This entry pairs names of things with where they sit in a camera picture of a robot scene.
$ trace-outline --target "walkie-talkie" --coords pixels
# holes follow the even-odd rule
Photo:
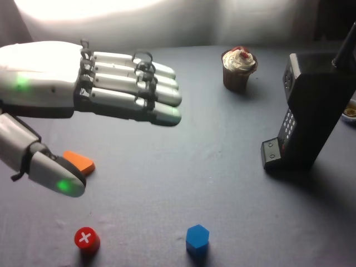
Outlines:
[[[283,75],[289,109],[278,137],[262,143],[264,169],[312,167],[356,89],[356,22],[340,51],[291,54]]]

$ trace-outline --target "white robotic hand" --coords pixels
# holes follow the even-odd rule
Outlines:
[[[67,42],[0,48],[0,107],[18,116],[68,118],[75,110],[175,126],[182,100],[171,68],[136,55]]]
[[[174,71],[133,56],[92,52],[66,42],[35,42],[0,48],[0,160],[14,171],[62,194],[84,193],[86,180],[16,116],[69,118],[94,112],[162,126],[181,120],[182,100]]]

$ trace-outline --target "green light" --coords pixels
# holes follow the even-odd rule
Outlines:
[[[16,80],[16,88],[19,91],[28,91],[29,90],[29,85],[28,85],[28,78],[24,76],[17,76]]]
[[[57,188],[64,193],[68,193],[72,190],[72,183],[68,180],[61,180],[57,183]]]

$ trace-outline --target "black antenna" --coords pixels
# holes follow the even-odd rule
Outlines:
[[[356,22],[354,22],[349,34],[347,35],[345,41],[341,45],[341,48],[333,60],[333,65],[335,68],[340,70],[346,70],[349,66],[353,50],[356,45]]]

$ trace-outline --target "white x mark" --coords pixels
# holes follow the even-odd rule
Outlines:
[[[85,243],[89,243],[88,237],[91,236],[91,234],[89,233],[89,234],[85,235],[85,234],[82,232],[82,236],[83,236],[83,238],[80,238],[80,239],[79,239],[79,242],[85,240]]]

